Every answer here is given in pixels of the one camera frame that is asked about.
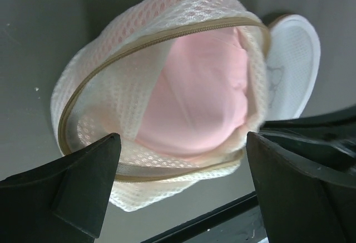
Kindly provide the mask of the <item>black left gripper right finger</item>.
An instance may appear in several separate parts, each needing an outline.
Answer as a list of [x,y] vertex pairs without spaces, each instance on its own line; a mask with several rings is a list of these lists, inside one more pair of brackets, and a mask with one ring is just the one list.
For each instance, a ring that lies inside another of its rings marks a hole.
[[246,153],[269,242],[355,242],[355,176],[253,132]]

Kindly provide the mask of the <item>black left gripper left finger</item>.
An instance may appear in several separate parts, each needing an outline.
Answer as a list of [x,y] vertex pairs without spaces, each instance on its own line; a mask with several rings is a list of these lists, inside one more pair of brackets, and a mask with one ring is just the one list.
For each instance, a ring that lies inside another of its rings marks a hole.
[[121,152],[109,134],[50,163],[1,181],[1,242],[94,242]]

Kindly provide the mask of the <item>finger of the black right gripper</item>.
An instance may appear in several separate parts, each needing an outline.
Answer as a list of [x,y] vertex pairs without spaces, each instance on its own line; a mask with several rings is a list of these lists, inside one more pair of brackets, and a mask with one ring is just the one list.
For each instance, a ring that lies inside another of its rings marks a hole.
[[267,121],[259,134],[337,171],[355,170],[355,108],[319,116]]

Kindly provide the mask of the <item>pink bra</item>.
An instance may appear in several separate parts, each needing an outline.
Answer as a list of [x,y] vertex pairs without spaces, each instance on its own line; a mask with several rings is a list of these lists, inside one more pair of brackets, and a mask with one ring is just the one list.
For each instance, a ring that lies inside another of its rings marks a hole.
[[235,27],[178,38],[152,91],[137,141],[177,156],[217,148],[245,122],[248,60]]

